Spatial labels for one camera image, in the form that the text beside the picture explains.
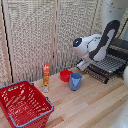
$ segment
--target cup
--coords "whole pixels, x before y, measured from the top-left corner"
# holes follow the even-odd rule
[[[76,91],[80,88],[82,75],[79,73],[71,73],[69,80],[69,88],[73,91]]]

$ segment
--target plastic basket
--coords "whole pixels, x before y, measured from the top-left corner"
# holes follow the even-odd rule
[[[49,100],[28,81],[1,87],[0,105],[12,128],[44,128],[54,111]]]

